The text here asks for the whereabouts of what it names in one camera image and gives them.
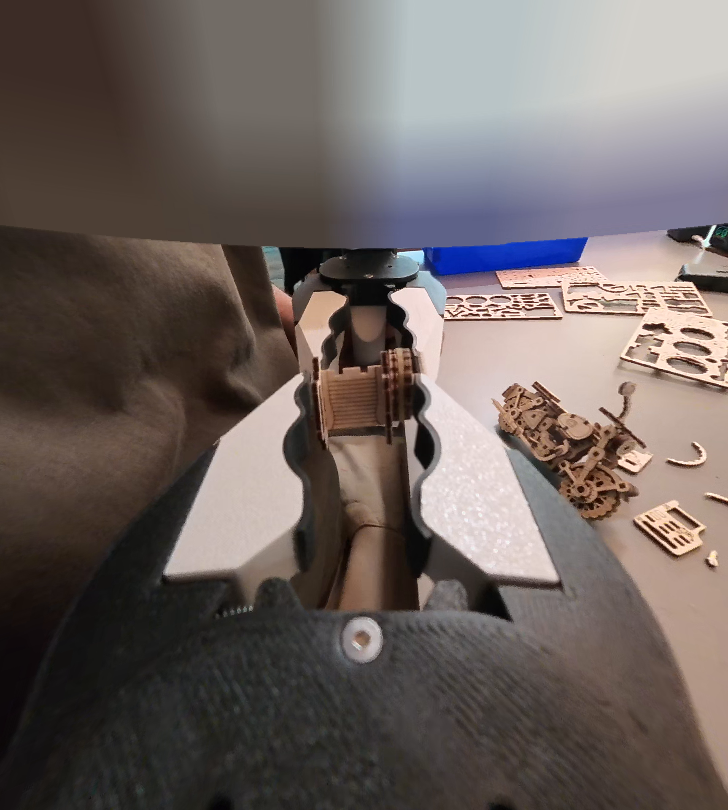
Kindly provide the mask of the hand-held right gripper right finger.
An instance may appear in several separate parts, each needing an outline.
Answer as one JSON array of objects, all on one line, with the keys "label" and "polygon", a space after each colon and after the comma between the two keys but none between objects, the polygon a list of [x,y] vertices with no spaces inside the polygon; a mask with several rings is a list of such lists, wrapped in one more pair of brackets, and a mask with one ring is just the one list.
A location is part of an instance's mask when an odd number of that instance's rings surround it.
[{"label": "hand-held right gripper right finger", "polygon": [[558,575],[508,450],[427,375],[405,426],[406,538],[413,572],[456,580],[475,602],[488,586],[554,589]]}]

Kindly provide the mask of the person's beige trousers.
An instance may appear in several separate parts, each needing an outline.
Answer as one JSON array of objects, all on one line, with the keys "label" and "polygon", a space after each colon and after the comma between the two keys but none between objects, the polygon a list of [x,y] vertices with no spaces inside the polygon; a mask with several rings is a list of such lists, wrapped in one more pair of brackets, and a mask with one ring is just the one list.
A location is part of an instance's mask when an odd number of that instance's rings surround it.
[{"label": "person's beige trousers", "polygon": [[331,437],[339,478],[341,548],[327,610],[417,611],[418,576],[409,561],[407,449],[382,435]]}]

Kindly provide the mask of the small wooden card piece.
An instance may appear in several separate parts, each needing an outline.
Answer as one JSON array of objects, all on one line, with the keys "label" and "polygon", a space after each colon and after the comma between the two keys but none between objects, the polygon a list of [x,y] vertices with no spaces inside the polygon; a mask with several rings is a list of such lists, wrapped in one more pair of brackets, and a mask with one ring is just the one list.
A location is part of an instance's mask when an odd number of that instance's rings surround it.
[{"label": "small wooden card piece", "polygon": [[668,501],[637,515],[634,525],[664,552],[679,558],[703,547],[706,526],[683,510],[677,501]]}]

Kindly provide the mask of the person's olive sweatshirt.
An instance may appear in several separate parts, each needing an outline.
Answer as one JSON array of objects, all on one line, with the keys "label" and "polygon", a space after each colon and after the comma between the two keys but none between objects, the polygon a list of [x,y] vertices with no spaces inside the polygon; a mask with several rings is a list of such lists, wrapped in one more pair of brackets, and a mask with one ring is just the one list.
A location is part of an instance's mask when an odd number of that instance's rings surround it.
[{"label": "person's olive sweatshirt", "polygon": [[107,550],[297,370],[264,250],[0,226],[0,691]]}]

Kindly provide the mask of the grey desk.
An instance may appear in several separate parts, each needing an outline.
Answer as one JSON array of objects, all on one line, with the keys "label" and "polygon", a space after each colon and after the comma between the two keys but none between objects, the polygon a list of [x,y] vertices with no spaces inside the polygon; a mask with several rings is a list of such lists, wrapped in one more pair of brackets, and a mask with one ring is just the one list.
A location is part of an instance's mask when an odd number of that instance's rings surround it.
[{"label": "grey desk", "polygon": [[[716,319],[728,321],[728,294],[704,295]],[[596,525],[637,583],[662,625],[682,669],[706,742],[728,786],[728,507],[704,498],[728,497],[728,390],[694,384],[621,362],[638,319],[567,313],[561,320],[455,321],[445,327],[438,383],[482,424],[493,428],[508,385],[540,381],[569,407],[599,418],[618,411],[622,381],[634,381],[630,424],[653,460],[633,481],[640,495]],[[698,468],[666,458],[693,459],[692,441],[707,451]],[[668,501],[701,521],[703,547],[675,558],[635,525],[634,518]],[[706,565],[719,552],[716,569]]]}]

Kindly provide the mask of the pile of wooden puzzle parts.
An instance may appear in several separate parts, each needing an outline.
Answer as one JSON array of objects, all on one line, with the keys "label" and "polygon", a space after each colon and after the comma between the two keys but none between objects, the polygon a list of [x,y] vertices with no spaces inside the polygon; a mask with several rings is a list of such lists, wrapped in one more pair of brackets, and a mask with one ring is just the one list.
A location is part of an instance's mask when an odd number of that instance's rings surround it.
[{"label": "pile of wooden puzzle parts", "polygon": [[537,462],[558,477],[558,491],[588,521],[614,514],[622,504],[639,495],[635,484],[617,472],[629,452],[646,444],[626,425],[636,384],[624,381],[618,388],[622,410],[613,415],[599,411],[607,424],[566,410],[560,398],[539,382],[531,389],[512,384],[501,400],[492,400],[499,413],[500,430],[521,441]]}]

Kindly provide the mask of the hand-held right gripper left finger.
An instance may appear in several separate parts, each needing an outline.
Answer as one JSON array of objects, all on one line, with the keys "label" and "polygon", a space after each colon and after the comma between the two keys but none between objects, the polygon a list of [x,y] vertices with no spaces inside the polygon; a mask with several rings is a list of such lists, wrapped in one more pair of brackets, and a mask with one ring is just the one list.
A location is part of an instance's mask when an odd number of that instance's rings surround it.
[{"label": "hand-held right gripper left finger", "polygon": [[315,553],[307,462],[310,380],[298,373],[217,443],[171,552],[171,582],[258,586],[306,572]]}]

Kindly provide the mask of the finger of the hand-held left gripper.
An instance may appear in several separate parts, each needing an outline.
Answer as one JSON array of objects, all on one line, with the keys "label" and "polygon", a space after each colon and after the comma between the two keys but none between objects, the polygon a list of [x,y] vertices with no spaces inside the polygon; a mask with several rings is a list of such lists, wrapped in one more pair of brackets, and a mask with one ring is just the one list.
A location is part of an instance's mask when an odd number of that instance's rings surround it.
[{"label": "finger of the hand-held left gripper", "polygon": [[332,289],[299,288],[293,295],[299,369],[339,371],[347,327],[347,297]]},{"label": "finger of the hand-held left gripper", "polygon": [[412,349],[418,357],[420,372],[436,381],[444,319],[429,291],[423,287],[404,287],[391,292],[389,323],[397,332],[397,345]]}]

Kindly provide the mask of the wooden spool with gear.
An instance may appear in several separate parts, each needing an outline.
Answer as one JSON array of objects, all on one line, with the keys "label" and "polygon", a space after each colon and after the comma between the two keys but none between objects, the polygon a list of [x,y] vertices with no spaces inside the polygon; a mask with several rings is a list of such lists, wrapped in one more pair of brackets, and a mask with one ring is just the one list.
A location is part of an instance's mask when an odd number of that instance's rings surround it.
[{"label": "wooden spool with gear", "polygon": [[323,370],[317,357],[311,366],[311,401],[322,447],[331,435],[380,430],[388,444],[395,427],[415,414],[418,353],[409,348],[382,351],[378,364],[342,371]]}]

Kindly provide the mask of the blue plastic bin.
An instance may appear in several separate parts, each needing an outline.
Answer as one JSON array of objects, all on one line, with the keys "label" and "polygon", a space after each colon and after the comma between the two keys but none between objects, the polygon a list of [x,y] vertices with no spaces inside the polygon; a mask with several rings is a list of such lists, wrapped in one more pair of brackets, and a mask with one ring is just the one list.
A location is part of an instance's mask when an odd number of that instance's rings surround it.
[{"label": "blue plastic bin", "polygon": [[423,248],[425,264],[438,275],[464,275],[569,265],[577,262],[588,238],[510,242],[493,246]]}]

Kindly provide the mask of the wooden puzzle sheet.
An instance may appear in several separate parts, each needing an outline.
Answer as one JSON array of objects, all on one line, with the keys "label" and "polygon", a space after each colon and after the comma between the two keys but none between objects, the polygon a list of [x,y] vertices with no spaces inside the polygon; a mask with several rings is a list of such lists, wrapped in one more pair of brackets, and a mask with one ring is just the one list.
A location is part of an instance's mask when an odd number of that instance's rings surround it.
[{"label": "wooden puzzle sheet", "polygon": [[561,297],[567,313],[641,316],[649,309],[668,309],[712,316],[692,282],[562,282]]},{"label": "wooden puzzle sheet", "polygon": [[620,359],[728,390],[728,321],[671,309],[649,309]]},{"label": "wooden puzzle sheet", "polygon": [[562,284],[601,284],[609,278],[594,267],[542,267],[496,270],[503,289],[555,289]]},{"label": "wooden puzzle sheet", "polygon": [[545,292],[471,294],[448,296],[446,321],[560,320],[563,313]]}]

